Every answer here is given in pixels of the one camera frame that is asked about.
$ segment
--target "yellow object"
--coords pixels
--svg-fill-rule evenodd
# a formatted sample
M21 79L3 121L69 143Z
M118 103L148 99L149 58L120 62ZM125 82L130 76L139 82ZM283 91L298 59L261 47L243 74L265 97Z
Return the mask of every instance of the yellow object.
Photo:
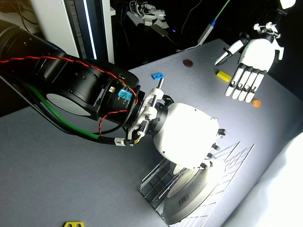
M260 100L258 100L257 98L252 99L251 104L254 107L261 107L262 106L262 102Z
M223 71L219 71L217 73L217 77L221 78L225 82L229 82L232 79L232 77L230 75L228 75L227 73L225 73Z
M84 223L82 221L68 221L64 227L84 227Z

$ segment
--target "gray table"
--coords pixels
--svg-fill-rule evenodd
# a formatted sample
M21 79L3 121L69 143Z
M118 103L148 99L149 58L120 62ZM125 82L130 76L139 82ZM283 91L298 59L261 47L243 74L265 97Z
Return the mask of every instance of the gray table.
M239 55L215 67L223 47L223 41L215 40L132 70L143 91L157 84L151 74L160 71L166 94L217 117L228 131L218 141L221 147L239 140L240 148L256 144L206 223L212 227L227 219L303 120L303 103L270 76L257 92L263 104L259 109L225 97L227 83L215 73L232 75ZM194 66L185 67L184 59ZM62 114L82 128L97 130L97 122ZM151 138L135 148L99 145L58 131L30 108L0 118L0 125L3 226L60 227L68 220L84 221L88 227L166 226L137 191L140 180L161 160Z

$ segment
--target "black and red twisted wire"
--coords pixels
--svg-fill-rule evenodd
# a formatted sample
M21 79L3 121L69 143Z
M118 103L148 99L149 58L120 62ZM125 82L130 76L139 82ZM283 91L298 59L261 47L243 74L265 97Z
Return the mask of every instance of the black and red twisted wire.
M78 63L78 64L81 64L87 68L93 68L93 69L96 69L98 70L99 72L101 73L107 73L109 74L110 76L112 76L113 78L115 78L116 80L119 80L125 87L127 87L131 92L132 94L134 95L135 99L136 99L136 102L135 102L135 105L137 105L138 103L138 97L137 97L137 94L135 93L135 91L130 88L122 79L118 78L116 75L114 75L112 72L109 72L109 71L106 71L106 70L103 70L103 69L100 69L98 68L97 66L94 66L94 65L90 65L90 64L87 64L81 60L72 60L72 59L69 59L69 58L65 58L65 57L52 57L52 56L41 56L41 57L37 57L37 56L26 56L26 57L22 57L22 58L10 58L10 59L7 59L7 60L0 60L0 63L8 63L10 61L22 61L22 60L25 60L25 59L34 59L34 60L39 60L39 59L50 59L50 60L57 60L57 59L60 59L60 60L65 60L65 61L69 61L69 62L74 62L74 63ZM121 113L121 112L127 112L128 110L118 110L118 111L111 111L111 112L108 112L105 116L103 116L100 121L99 121L99 134L101 135L102 134L102 130L101 130L101 126L102 126L102 121L107 118L110 114L117 114L117 113Z

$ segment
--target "light strip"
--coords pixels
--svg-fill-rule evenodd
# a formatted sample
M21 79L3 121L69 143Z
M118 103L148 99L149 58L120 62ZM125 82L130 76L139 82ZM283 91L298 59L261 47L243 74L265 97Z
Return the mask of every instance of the light strip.
M87 21L87 25L89 27L90 43L91 43L91 47L93 49L94 59L97 59L96 50L95 50L95 44L94 44L94 39L93 39L93 33L91 32L91 27L90 27L89 11L87 9L86 0L83 0L83 3L84 3L84 10L85 10L86 21Z

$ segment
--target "green wire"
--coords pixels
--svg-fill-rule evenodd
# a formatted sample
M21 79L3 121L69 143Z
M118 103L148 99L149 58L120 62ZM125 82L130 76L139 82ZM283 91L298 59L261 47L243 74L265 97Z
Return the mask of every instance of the green wire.
M69 123L68 121L66 121L48 102L47 102L47 100L40 94L40 92L36 89L36 88L34 88L34 87L32 87L32 86L30 86L30 85L28 85L28 87L33 91L33 93L40 99L40 101L55 115L55 117L59 120L59 121L61 121L63 124L65 124L67 127L69 127L69 128L71 128L71 129L73 129L73 130L75 130L75 131L78 131L78 132L80 132L81 134L83 134L83 135L86 135L86 136L88 136L88 137L91 137L91 138L93 138L93 139L95 139L95 140L98 140L99 139L99 135L96 135L96 134L94 134L94 133L91 133L91 132L89 132L89 131L85 131L85 130L83 130L83 129L80 129L80 128L78 128L78 127L76 127L76 126L74 126L74 125L72 125L71 123Z
M225 9L226 5L228 4L230 0L227 0L227 2L225 3L225 5L222 7L222 9L220 10L220 12L218 13L218 15L215 17L214 20L218 19L218 17L220 16L220 14L223 12L223 10Z

